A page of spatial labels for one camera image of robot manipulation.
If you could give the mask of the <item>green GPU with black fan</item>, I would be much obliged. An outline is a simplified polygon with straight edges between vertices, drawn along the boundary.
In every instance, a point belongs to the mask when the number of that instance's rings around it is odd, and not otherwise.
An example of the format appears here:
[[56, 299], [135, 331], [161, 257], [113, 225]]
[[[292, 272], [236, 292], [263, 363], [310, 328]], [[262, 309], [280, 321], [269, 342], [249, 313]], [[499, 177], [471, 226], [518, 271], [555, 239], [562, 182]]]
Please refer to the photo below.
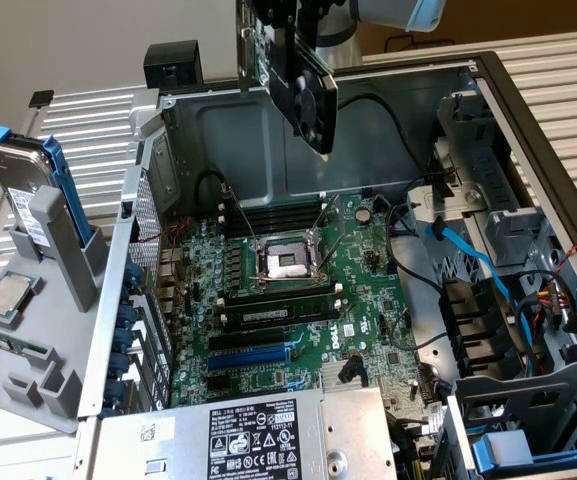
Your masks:
[[263, 87], [277, 110], [292, 126], [294, 134], [317, 154], [332, 152], [338, 104], [338, 88], [334, 71], [310, 49], [317, 31], [301, 31], [295, 23], [295, 73], [290, 83], [270, 73], [270, 82]]

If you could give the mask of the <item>black box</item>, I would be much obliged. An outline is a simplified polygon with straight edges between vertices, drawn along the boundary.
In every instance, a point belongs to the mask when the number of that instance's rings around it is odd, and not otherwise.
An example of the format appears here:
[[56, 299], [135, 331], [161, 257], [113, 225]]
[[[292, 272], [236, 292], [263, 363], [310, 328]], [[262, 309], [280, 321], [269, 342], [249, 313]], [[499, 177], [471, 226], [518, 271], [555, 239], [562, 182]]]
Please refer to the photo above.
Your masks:
[[143, 72], [149, 89], [170, 92], [204, 83], [197, 40], [152, 44], [143, 61]]

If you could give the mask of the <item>open black PC case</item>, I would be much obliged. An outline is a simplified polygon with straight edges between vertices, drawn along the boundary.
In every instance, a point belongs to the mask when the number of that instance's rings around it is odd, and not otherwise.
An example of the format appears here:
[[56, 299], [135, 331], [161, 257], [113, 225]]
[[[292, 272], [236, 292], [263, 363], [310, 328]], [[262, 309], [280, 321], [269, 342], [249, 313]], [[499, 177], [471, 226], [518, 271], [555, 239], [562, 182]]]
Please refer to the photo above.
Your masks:
[[[461, 377], [440, 309], [450, 278], [494, 281], [505, 297], [524, 370], [540, 377], [577, 362], [577, 79], [550, 60], [528, 64], [476, 52], [379, 62], [339, 74], [340, 99], [332, 152], [320, 156], [294, 134], [261, 89], [228, 86], [165, 95], [163, 126], [143, 137], [138, 185], [122, 202], [111, 244], [104, 294], [109, 312], [94, 336], [92, 365], [101, 379], [100, 406], [82, 422], [73, 480], [90, 480], [103, 421], [175, 408], [170, 403], [173, 339], [157, 294], [162, 234], [169, 221], [213, 212], [227, 182], [241, 206], [260, 207], [362, 193], [407, 208], [412, 232], [394, 242], [392, 262], [412, 309], [412, 331], [427, 342], [420, 359], [437, 377], [429, 401], [400, 395], [385, 410], [397, 480], [445, 480], [432, 462]], [[481, 93], [497, 119], [520, 182], [544, 219], [519, 267], [497, 267], [460, 230], [466, 208], [456, 192], [437, 120], [442, 98]], [[137, 312], [130, 368], [119, 415], [100, 418], [120, 287], [126, 264], [143, 270], [130, 295]]]

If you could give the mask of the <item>black RAM slot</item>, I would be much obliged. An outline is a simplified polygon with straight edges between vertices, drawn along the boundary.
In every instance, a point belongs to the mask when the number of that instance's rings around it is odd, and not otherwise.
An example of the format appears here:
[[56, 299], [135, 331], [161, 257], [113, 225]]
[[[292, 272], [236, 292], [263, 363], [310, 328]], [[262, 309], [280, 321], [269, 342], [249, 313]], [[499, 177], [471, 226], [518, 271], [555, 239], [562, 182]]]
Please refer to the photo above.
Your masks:
[[[250, 220], [249, 221], [255, 231], [255, 234], [257, 236], [262, 236], [271, 233], [306, 229], [314, 223], [315, 219], [270, 220], [254, 223], [252, 223]], [[223, 231], [228, 238], [244, 237], [250, 234], [246, 224], [241, 218], [241, 215], [229, 217], [223, 224]]]
[[314, 220], [320, 213], [321, 200], [310, 200], [297, 203], [273, 204], [260, 207], [244, 208], [245, 216], [252, 222], [286, 219]]
[[218, 300], [220, 301], [220, 305], [230, 308], [268, 302], [291, 301], [310, 297], [331, 296], [342, 294], [343, 292], [343, 284], [340, 282], [333, 282], [311, 287], [265, 291], [262, 293], [243, 296], [224, 294], [220, 296]]

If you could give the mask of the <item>thin metal locking lever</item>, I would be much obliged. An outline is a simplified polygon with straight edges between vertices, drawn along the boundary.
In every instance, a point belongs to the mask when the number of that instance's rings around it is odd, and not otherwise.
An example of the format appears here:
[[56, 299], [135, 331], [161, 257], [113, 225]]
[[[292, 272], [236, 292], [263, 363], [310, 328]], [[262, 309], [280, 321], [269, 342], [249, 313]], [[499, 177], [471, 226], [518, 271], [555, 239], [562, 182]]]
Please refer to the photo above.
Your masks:
[[241, 218], [243, 219], [244, 223], [246, 224], [246, 226], [249, 230], [250, 236], [254, 240], [254, 246], [258, 247], [257, 235], [255, 234], [255, 231], [254, 231], [243, 207], [241, 206], [241, 202], [239, 201], [239, 198], [237, 197], [233, 188], [227, 182], [222, 182], [221, 183], [221, 189], [222, 189], [223, 196], [225, 198], [229, 198], [233, 201], [236, 209], [238, 210], [239, 214], [241, 215]]

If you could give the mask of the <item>CPU socket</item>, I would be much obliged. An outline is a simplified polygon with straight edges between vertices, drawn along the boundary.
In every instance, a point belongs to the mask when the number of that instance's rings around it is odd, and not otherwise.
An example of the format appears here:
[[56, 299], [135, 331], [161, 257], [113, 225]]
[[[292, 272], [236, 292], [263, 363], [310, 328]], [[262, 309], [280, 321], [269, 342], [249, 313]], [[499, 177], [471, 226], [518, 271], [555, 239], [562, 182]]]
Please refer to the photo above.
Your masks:
[[329, 281], [317, 229], [268, 235], [255, 241], [255, 267], [249, 280], [258, 290], [314, 287]]

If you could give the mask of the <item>silver metal disk bay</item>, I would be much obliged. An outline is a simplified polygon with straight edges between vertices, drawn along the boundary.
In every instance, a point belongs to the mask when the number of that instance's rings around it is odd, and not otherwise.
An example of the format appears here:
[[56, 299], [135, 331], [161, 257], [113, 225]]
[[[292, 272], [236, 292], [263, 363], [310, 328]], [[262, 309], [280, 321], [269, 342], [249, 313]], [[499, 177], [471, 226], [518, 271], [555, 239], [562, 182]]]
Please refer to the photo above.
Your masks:
[[497, 267], [526, 264], [544, 214], [528, 196], [511, 162], [511, 148], [483, 95], [452, 93], [439, 102], [437, 120], [444, 135], [440, 157], [450, 161], [456, 192], [466, 208], [460, 230]]

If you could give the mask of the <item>silver rear port block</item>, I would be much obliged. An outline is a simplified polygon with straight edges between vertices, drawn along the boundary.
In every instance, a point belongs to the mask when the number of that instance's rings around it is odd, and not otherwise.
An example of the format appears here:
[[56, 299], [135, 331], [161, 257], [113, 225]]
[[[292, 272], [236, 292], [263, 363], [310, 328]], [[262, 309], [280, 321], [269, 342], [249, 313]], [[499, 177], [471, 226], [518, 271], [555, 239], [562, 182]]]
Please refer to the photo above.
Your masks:
[[181, 247], [163, 249], [157, 271], [157, 294], [168, 325], [184, 312], [192, 296], [190, 257]]

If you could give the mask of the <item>green Dell motherboard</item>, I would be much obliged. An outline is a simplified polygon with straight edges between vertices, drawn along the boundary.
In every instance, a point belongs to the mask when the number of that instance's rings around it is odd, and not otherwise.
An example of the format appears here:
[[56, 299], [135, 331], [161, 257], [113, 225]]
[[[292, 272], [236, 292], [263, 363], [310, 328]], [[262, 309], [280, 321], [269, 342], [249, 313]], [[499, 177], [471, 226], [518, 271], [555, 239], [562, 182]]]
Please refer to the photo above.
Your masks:
[[[336, 222], [320, 228], [321, 253], [327, 283], [340, 282], [343, 301], [339, 316], [325, 321], [281, 328], [285, 341], [274, 345], [211, 352], [208, 339], [244, 331], [228, 331], [219, 319], [224, 294], [251, 295], [258, 290], [249, 280], [254, 272], [255, 246], [250, 236], [228, 238], [223, 224], [240, 215], [230, 202], [213, 212], [181, 216], [167, 224], [162, 250], [181, 247], [190, 257], [192, 296], [184, 312], [170, 324], [173, 339], [173, 373], [170, 403], [174, 407], [231, 400], [258, 394], [287, 393], [321, 387], [324, 363], [345, 361], [338, 374], [342, 383], [361, 378], [362, 386], [378, 387], [388, 408], [400, 395], [413, 403], [429, 401], [437, 377], [423, 364], [420, 354], [427, 342], [412, 331], [412, 309], [406, 301], [400, 275], [392, 262], [394, 242], [411, 234], [407, 208], [379, 194], [341, 197], [345, 232]], [[372, 220], [359, 225], [355, 211], [368, 208]], [[286, 363], [271, 363], [209, 371], [211, 356], [271, 346], [292, 351]], [[227, 374], [231, 389], [208, 392], [206, 378]]]

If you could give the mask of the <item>blue slot latch row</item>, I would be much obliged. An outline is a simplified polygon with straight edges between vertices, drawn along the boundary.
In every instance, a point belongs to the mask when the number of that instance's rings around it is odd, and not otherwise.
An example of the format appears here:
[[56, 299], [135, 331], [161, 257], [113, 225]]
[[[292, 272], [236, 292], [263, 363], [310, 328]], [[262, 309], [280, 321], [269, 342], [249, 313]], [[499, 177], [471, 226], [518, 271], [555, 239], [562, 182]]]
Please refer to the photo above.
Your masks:
[[130, 368], [128, 350], [134, 342], [133, 327], [138, 317], [130, 301], [130, 295], [141, 286], [142, 280], [143, 270], [134, 262], [129, 261], [124, 268], [120, 287], [100, 418], [119, 415], [122, 410], [121, 405], [125, 401], [127, 387], [123, 376]]

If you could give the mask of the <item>long black expansion slot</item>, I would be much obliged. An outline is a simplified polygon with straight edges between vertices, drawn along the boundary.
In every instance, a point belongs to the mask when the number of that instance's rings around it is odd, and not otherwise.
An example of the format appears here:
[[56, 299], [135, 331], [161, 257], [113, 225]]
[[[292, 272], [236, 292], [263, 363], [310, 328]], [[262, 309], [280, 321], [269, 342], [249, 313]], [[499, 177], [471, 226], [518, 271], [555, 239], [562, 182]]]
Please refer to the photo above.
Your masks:
[[213, 336], [208, 339], [208, 350], [211, 352], [274, 345], [285, 341], [281, 328], [262, 329]]

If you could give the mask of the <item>blue expansion slot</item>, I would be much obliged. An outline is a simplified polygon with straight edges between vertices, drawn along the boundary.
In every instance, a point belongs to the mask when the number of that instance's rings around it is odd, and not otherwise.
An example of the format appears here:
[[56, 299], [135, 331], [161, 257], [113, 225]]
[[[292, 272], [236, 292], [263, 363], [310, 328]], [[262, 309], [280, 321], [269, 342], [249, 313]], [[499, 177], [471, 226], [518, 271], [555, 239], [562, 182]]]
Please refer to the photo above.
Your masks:
[[271, 346], [225, 353], [209, 357], [207, 359], [207, 369], [216, 371], [271, 363], [286, 363], [291, 360], [291, 353], [291, 349], [285, 346]]

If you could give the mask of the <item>silver chipset heatsink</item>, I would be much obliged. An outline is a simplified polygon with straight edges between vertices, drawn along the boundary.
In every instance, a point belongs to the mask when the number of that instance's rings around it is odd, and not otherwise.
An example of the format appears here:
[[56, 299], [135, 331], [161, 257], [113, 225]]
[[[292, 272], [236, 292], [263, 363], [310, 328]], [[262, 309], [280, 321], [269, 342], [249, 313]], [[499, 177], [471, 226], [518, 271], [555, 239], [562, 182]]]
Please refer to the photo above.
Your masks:
[[361, 378], [356, 376], [352, 381], [342, 383], [338, 374], [345, 366], [345, 361], [324, 363], [321, 368], [321, 387], [325, 392], [356, 390], [362, 387]]

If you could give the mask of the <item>grey parts rack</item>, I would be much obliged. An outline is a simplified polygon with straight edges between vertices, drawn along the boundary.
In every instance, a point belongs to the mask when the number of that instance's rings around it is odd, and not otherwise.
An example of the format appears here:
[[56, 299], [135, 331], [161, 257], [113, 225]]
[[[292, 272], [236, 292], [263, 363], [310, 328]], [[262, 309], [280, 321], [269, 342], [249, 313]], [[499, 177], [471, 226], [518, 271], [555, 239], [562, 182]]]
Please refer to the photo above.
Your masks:
[[0, 409], [73, 433], [85, 383], [108, 248], [95, 231], [81, 246], [62, 192], [42, 186], [29, 203], [53, 251], [40, 257], [27, 234], [12, 234], [16, 252], [0, 270], [31, 277], [31, 291], [0, 333], [48, 349], [21, 355], [0, 349]]

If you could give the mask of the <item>silver CPU chip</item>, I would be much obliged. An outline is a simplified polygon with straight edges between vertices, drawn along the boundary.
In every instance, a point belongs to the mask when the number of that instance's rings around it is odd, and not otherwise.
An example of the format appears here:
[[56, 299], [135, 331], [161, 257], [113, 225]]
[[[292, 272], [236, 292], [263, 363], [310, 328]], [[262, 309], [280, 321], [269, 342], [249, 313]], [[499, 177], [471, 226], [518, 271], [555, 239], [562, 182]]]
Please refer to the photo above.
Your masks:
[[10, 317], [31, 291], [34, 280], [14, 272], [0, 279], [0, 317]]

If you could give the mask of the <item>silver power supply unit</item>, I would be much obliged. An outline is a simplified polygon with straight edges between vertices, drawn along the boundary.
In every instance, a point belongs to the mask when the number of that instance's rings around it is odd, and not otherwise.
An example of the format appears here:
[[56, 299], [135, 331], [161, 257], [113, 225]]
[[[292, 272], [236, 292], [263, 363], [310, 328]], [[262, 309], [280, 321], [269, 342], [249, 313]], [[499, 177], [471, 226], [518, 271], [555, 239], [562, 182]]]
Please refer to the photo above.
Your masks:
[[375, 388], [263, 395], [110, 418], [90, 480], [397, 480]]

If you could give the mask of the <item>grey plastic drive cage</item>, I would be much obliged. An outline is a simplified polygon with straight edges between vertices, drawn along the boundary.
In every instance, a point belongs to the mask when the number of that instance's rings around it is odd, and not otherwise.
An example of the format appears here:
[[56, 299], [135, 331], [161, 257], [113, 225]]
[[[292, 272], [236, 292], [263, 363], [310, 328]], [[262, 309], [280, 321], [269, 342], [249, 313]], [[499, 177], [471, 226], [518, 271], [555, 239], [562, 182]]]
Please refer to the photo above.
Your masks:
[[445, 480], [577, 480], [577, 469], [486, 479], [472, 445], [482, 435], [523, 430], [533, 455], [577, 449], [577, 362], [540, 377], [456, 382], [432, 468]]

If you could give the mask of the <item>blue drive caddy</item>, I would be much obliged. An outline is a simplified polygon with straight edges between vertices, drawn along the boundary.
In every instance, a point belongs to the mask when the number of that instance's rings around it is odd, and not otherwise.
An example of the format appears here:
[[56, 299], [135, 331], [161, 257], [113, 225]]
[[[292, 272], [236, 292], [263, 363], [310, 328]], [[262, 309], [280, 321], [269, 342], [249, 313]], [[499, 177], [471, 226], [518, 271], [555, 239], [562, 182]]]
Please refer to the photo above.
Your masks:
[[486, 479], [577, 469], [577, 449], [533, 455], [523, 430], [486, 433], [472, 451], [477, 471]]

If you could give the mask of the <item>hard disk with blue bracket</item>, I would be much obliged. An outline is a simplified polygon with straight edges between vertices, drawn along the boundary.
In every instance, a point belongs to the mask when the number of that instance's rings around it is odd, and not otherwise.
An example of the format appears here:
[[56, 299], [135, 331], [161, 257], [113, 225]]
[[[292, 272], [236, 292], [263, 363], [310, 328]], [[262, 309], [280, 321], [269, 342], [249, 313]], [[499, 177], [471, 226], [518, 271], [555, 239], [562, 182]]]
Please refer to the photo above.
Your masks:
[[30, 201], [42, 186], [59, 189], [74, 224], [81, 246], [92, 237], [74, 179], [61, 144], [50, 135], [30, 138], [0, 125], [0, 186], [8, 199], [22, 232], [46, 252], [48, 239], [29, 208]]

